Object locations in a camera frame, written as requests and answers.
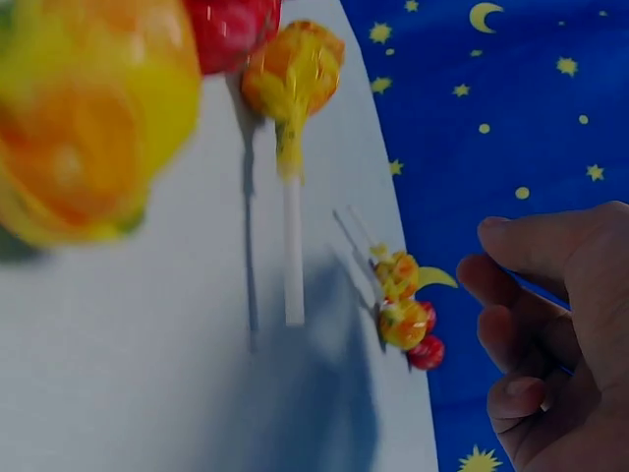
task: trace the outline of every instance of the white lollipop stick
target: white lollipop stick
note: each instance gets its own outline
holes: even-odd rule
[[[356,211],[356,209],[353,206],[349,205],[347,206],[347,210],[352,215],[352,218],[354,219],[354,221],[356,222],[356,225],[359,227],[359,229],[363,233],[363,236],[365,237],[365,239],[367,239],[367,243],[370,245],[370,248],[374,248],[375,246],[377,246],[377,243],[373,240],[370,232],[367,229],[367,225],[365,224],[363,219],[358,215],[358,212]]]
[[[284,184],[284,300],[286,325],[304,325],[302,181],[299,177]]]

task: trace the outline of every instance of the red candy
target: red candy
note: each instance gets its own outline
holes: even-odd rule
[[[233,72],[273,39],[281,0],[184,0],[204,75]]]
[[[422,305],[422,308],[426,310],[426,313],[429,316],[426,325],[426,334],[429,334],[434,329],[434,325],[436,325],[436,311],[434,310],[434,306],[431,302],[420,302],[420,305]]]
[[[436,369],[443,362],[445,345],[436,336],[429,335],[415,348],[406,353],[409,363],[421,371]]]

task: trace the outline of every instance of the hand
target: hand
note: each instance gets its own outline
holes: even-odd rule
[[[479,237],[486,254],[458,275],[485,307],[479,339],[505,374],[487,410],[515,469],[629,470],[629,206],[488,218]]]

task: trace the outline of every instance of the blue fabric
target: blue fabric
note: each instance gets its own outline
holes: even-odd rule
[[[486,16],[490,33],[473,28],[471,1],[420,0],[417,11],[404,0],[342,1],[370,80],[391,81],[374,100],[389,159],[403,165],[393,179],[422,266],[454,274],[480,250],[476,227],[488,215],[629,200],[626,2],[496,0],[504,11]],[[377,25],[390,37],[371,37]],[[457,96],[462,85],[469,93]],[[434,303],[446,344],[429,374],[440,470],[492,470],[463,467],[475,445],[495,449],[496,470],[513,470],[486,417],[499,372],[476,338],[479,306],[442,286],[418,298]]]

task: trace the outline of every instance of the yellow crescent shape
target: yellow crescent shape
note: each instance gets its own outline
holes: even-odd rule
[[[427,285],[447,285],[448,287],[458,288],[459,284],[456,280],[448,275],[445,271],[436,267],[420,267],[420,286],[418,290],[426,287]]]
[[[504,9],[495,3],[481,2],[470,10],[470,23],[480,32],[493,33],[495,30],[485,23],[487,15],[493,12],[504,12]]]

